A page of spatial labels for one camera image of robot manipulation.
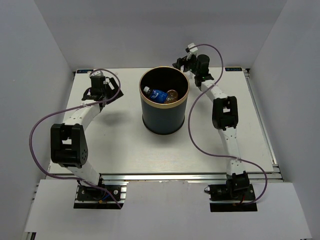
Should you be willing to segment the orange juice bottle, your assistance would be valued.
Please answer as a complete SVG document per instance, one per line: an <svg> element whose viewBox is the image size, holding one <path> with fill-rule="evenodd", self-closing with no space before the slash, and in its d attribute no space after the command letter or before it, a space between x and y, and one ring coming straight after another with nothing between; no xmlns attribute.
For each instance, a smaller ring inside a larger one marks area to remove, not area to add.
<svg viewBox="0 0 320 240"><path fill-rule="evenodd" d="M179 94L176 90L168 90L167 92L167 98L164 101L164 104L171 104L171 103L175 103L179 100Z"/></svg>

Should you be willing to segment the clear bottle blue label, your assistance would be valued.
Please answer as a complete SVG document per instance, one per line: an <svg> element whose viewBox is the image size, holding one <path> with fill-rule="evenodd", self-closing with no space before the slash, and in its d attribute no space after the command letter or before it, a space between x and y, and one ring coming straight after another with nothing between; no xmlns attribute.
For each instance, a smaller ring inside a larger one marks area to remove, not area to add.
<svg viewBox="0 0 320 240"><path fill-rule="evenodd" d="M148 86L145 86L143 92L154 103L164 104L168 98L168 94L164 91L151 89Z"/></svg>

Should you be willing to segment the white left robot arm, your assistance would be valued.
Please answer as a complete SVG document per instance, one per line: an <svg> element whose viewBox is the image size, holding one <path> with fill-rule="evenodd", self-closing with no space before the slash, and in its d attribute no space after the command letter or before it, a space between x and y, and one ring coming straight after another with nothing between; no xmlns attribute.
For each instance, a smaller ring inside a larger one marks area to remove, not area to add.
<svg viewBox="0 0 320 240"><path fill-rule="evenodd" d="M85 131L103 108L123 96L113 77L90 76L91 87L81 98L81 107L63 123L55 123L50 129L51 161L68 169L77 178L90 183L88 193L99 200L105 196L106 187L101 184L101 174L89 163L89 150Z"/></svg>

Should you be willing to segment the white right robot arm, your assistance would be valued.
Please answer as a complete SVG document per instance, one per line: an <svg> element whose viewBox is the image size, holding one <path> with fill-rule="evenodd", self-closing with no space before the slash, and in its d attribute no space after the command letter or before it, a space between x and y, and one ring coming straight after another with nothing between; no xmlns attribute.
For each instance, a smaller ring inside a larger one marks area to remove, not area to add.
<svg viewBox="0 0 320 240"><path fill-rule="evenodd" d="M225 192L229 198L236 200L250 185L237 142L238 102L235 96L226 95L218 87L217 82L209 73L209 63L210 58L207 55L191 54L178 58L172 66L178 70L183 68L184 72L191 72L201 94L206 95L212 102L212 124L220 135L224 154L212 153L211 155L228 159Z"/></svg>

